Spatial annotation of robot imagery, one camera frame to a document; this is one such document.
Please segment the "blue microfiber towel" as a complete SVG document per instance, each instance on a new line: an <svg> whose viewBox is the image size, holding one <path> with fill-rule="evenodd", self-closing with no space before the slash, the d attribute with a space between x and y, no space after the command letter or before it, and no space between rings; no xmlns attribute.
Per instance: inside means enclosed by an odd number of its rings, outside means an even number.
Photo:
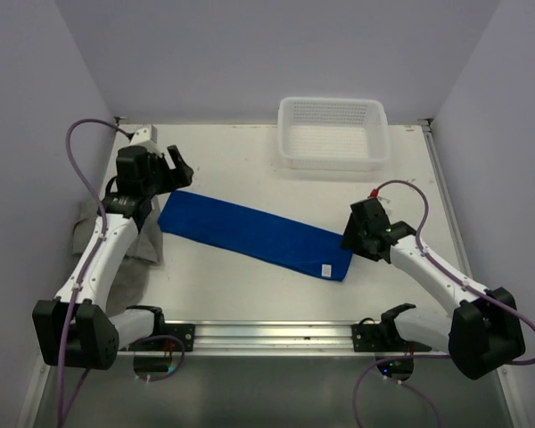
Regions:
<svg viewBox="0 0 535 428"><path fill-rule="evenodd" d="M334 232L196 193L172 193L158 224L164 233L329 281L343 281L352 258Z"/></svg>

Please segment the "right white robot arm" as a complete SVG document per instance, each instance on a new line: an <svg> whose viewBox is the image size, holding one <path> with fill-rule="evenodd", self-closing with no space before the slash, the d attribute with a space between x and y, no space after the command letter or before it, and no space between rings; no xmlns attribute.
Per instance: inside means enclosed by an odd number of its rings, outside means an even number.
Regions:
<svg viewBox="0 0 535 428"><path fill-rule="evenodd" d="M503 288L490 290L439 259L413 227L390 222L378 199L351 205L342 248L406 273L446 312L428 315L413 303L403 303L377 321L366 318L351 327L355 350L395 352L415 344L420 350L449 354L473 380L526 351L513 295Z"/></svg>

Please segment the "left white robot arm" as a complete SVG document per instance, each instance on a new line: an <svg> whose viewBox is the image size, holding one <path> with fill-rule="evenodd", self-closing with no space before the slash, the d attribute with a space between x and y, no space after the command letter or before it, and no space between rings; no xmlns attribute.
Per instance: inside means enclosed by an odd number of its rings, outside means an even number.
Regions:
<svg viewBox="0 0 535 428"><path fill-rule="evenodd" d="M152 212L153 199L188 187L193 169L175 145L160 152L138 144L119 150L116 167L70 278L52 300L40 300L33 309L39 348L49 366L106 370L119 350L138 342L157 350L168 338L162 309L133 305L109 317L107 300L122 260Z"/></svg>

